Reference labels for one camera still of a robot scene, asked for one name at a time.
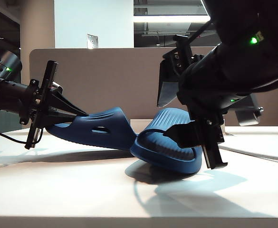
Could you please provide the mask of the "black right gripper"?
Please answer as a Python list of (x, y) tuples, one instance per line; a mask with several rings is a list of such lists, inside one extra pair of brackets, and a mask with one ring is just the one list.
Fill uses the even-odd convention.
[(175, 141), (180, 148), (202, 146), (207, 167), (210, 169), (227, 166), (228, 163), (222, 161), (218, 148), (218, 143), (224, 142), (222, 114), (214, 112), (203, 116), (190, 111), (190, 118), (195, 122), (175, 124), (163, 135)]

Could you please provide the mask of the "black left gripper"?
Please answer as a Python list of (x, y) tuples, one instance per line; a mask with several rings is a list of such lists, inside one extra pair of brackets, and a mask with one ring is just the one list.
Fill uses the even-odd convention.
[[(38, 80), (31, 79), (29, 85), (21, 96), (22, 107), (19, 114), (19, 123), (26, 125), (29, 120), (31, 120), (29, 133), (25, 142), (26, 149), (30, 149), (38, 143), (38, 133), (42, 133), (43, 129), (41, 126), (43, 112), (48, 110), (49, 116), (65, 119), (74, 119), (76, 118), (76, 115), (89, 116), (89, 114), (73, 105), (59, 92), (54, 92), (54, 107), (48, 109), (46, 98), (52, 87), (57, 65), (57, 62), (49, 60), (47, 62), (41, 86), (39, 86)], [(73, 114), (62, 112), (57, 108)]]

